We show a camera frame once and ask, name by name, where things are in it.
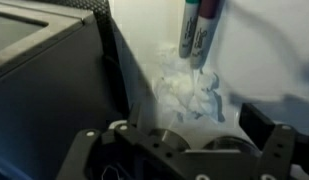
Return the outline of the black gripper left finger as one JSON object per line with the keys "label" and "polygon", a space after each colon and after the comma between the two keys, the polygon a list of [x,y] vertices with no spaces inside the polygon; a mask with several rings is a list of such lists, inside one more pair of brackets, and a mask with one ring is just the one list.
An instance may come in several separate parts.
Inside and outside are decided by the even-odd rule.
{"label": "black gripper left finger", "polygon": [[188,143],[167,129],[144,134],[130,123],[106,131],[80,131],[66,155],[56,180],[165,180],[168,170],[153,154],[163,158],[184,152]]}

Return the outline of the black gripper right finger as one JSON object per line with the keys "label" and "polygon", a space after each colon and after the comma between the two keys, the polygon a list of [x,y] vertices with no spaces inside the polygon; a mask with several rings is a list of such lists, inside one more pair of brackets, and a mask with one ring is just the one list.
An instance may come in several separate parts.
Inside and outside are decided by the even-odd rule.
{"label": "black gripper right finger", "polygon": [[291,125],[275,124],[250,103],[242,104],[239,125],[262,152],[253,180],[288,180],[293,164],[309,176],[309,135]]}

